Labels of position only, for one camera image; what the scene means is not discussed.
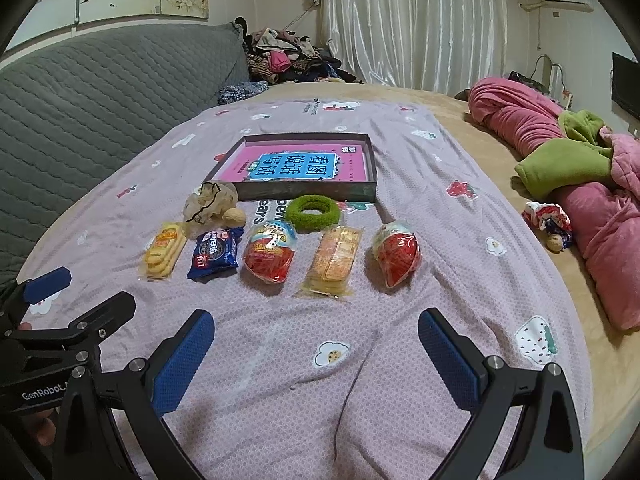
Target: green blanket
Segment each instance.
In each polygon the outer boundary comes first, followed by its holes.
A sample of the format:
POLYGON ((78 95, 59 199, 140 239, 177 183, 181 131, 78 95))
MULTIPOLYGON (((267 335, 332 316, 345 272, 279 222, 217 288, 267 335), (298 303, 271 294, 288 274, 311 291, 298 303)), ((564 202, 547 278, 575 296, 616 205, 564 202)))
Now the green blanket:
POLYGON ((612 187, 613 150, 599 145, 602 119, 583 110, 563 112, 558 123, 568 138, 548 140, 516 166, 532 197, 544 200, 559 187, 585 182, 612 187))

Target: open box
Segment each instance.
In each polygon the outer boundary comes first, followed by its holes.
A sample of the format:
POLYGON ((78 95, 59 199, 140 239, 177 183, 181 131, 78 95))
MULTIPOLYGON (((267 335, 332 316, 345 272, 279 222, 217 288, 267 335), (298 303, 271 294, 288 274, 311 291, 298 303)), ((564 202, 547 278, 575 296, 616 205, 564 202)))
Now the open box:
POLYGON ((238 200, 319 194, 348 202, 375 202, 378 181, 369 136, 344 133, 245 136, 209 180, 233 183, 238 200))

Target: hand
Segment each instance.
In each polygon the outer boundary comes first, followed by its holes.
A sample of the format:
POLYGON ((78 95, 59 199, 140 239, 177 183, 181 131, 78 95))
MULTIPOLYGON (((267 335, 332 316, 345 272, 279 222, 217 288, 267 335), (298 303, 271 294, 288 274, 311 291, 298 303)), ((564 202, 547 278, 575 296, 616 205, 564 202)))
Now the hand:
MULTIPOLYGON (((31 330, 31 323, 20 323, 18 330, 31 330)), ((27 431, 41 446, 50 446, 56 437, 56 427, 49 418, 51 413, 53 413, 53 410, 33 413, 23 417, 27 431)))

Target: blue gripper pad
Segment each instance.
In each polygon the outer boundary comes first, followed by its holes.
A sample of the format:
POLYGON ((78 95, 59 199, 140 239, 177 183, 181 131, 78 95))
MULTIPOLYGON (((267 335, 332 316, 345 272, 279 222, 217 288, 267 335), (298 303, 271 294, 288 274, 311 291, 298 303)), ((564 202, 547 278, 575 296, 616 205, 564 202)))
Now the blue gripper pad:
POLYGON ((473 368, 460 353, 460 349, 447 336, 445 330, 453 332, 450 334, 451 336, 459 337, 457 333, 448 323, 448 327, 441 326, 430 311, 435 311, 436 315, 442 316, 434 308, 425 310, 420 314, 418 319, 420 342, 427 351, 456 405, 460 410, 473 413, 480 403, 479 379, 473 368))
POLYGON ((197 310, 191 317, 185 323, 193 323, 191 328, 154 379, 152 406, 158 417, 178 408, 182 396, 213 343, 215 325, 211 314, 197 310), (192 320, 191 317, 196 314, 197 319, 192 320))
POLYGON ((46 300, 56 292, 67 288, 71 283, 71 272, 66 267, 58 267, 24 285, 22 299, 25 303, 36 304, 46 300))

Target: yellow cracker package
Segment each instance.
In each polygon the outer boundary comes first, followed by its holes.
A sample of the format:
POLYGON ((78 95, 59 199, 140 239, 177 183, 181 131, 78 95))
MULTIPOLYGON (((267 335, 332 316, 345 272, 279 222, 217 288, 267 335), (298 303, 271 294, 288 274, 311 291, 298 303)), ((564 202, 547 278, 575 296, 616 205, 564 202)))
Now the yellow cracker package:
POLYGON ((332 298, 348 295, 349 275, 361 237, 362 229, 345 226, 326 229, 301 289, 332 298))
POLYGON ((182 224, 168 222, 162 224, 160 232, 146 251, 143 261, 143 274, 150 280, 167 278, 187 243, 182 224))

